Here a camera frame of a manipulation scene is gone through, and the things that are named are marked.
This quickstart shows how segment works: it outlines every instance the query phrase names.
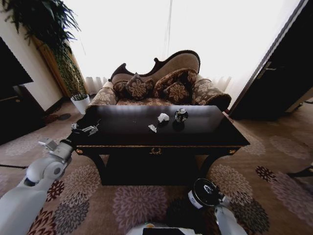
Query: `floral rug pattern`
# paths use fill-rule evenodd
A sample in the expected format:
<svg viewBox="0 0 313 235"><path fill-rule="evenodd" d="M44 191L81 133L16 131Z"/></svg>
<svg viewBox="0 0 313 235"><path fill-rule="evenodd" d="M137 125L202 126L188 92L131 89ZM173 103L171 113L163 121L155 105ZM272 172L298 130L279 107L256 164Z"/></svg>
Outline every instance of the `floral rug pattern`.
<svg viewBox="0 0 313 235"><path fill-rule="evenodd" d="M43 137L61 140L71 123L82 117L71 103L64 103L56 115L63 113L71 117L1 145L0 164L26 165L45 156L46 150L37 141ZM218 159L206 177L231 198L229 208L249 235L312 233L313 177L291 178L286 174L313 162L312 117L313 105L304 104L275 122L231 120L251 145ZM196 156L199 165L204 157ZM75 153L72 158L64 176L49 189L28 235L124 235L139 223L170 223L175 213L189 213L186 195L190 187L102 186L89 158ZM0 167L0 196L24 175L23 169ZM199 229L202 234L220 234L213 210L195 218L204 221L203 230Z"/></svg>

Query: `decorative pillow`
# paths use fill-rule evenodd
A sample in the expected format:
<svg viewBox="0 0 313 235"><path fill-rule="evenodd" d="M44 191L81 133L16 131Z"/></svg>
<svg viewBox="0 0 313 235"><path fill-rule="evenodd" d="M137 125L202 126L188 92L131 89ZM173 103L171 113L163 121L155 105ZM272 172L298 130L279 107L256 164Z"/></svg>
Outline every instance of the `decorative pillow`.
<svg viewBox="0 0 313 235"><path fill-rule="evenodd" d="M126 90L127 82L128 80L122 79L114 83L113 89L115 90L119 98L131 98Z"/></svg>
<svg viewBox="0 0 313 235"><path fill-rule="evenodd" d="M126 90L135 100L144 99L149 91L153 88L153 80L142 81L138 73L136 73L126 84Z"/></svg>
<svg viewBox="0 0 313 235"><path fill-rule="evenodd" d="M191 93L192 85L197 79L197 74L197 71L191 68L182 68L169 73L156 82L153 89L153 97L160 98L163 94L163 90L178 80L184 84L187 91Z"/></svg>
<svg viewBox="0 0 313 235"><path fill-rule="evenodd" d="M147 89L148 89L148 96L150 96L150 94L151 94L152 91L153 91L153 79L150 78L150 79L148 79L147 81L145 81L145 83L146 83L146 87L147 87Z"/></svg>
<svg viewBox="0 0 313 235"><path fill-rule="evenodd" d="M231 101L229 94L214 87L208 79L198 80L192 89L192 105L216 105L221 111L228 108Z"/></svg>
<svg viewBox="0 0 313 235"><path fill-rule="evenodd" d="M111 87L103 87L92 99L87 108L94 105L115 105L117 101L118 98L115 95L115 91Z"/></svg>
<svg viewBox="0 0 313 235"><path fill-rule="evenodd" d="M175 82L168 88L164 89L165 98L173 104L185 104L190 101L190 95L184 84Z"/></svg>

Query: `white paper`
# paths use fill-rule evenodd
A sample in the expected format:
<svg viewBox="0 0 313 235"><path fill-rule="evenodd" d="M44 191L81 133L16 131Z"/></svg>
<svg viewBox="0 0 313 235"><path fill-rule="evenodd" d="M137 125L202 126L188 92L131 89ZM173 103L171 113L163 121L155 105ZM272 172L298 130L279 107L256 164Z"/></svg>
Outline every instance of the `white paper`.
<svg viewBox="0 0 313 235"><path fill-rule="evenodd" d="M161 113L160 116L157 117L159 122L168 121L170 117L167 114Z"/></svg>
<svg viewBox="0 0 313 235"><path fill-rule="evenodd" d="M148 127L155 133L157 132L157 128L153 124L149 125Z"/></svg>

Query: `wall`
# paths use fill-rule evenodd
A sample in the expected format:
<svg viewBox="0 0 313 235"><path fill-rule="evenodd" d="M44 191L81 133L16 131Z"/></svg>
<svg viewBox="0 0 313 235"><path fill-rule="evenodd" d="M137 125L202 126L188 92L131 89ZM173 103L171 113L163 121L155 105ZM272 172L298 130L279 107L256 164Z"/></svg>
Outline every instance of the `wall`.
<svg viewBox="0 0 313 235"><path fill-rule="evenodd" d="M5 22L5 18L6 14L1 12L0 36L33 79L34 82L25 84L26 88L40 106L47 110L63 95L33 43L28 45L28 41L24 40L25 30L21 28L17 34L14 24Z"/></svg>

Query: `gold trim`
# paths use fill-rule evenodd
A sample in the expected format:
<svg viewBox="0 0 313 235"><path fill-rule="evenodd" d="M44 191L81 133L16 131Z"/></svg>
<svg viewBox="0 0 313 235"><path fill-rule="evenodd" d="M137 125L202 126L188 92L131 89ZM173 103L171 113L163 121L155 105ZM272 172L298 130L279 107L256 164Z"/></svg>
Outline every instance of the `gold trim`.
<svg viewBox="0 0 313 235"><path fill-rule="evenodd" d="M155 148L151 149L151 152L149 154L153 154L153 155L161 155L162 154L162 149L158 148L158 150L156 151Z"/></svg>
<svg viewBox="0 0 313 235"><path fill-rule="evenodd" d="M79 148L149 148L149 147L161 147L161 148L208 148L208 147L220 147L220 148L236 148L244 147L245 145L77 145Z"/></svg>
<svg viewBox="0 0 313 235"><path fill-rule="evenodd" d="M237 150L236 149L231 149L231 150L229 150L228 151L230 154L234 154L235 152L237 152Z"/></svg>

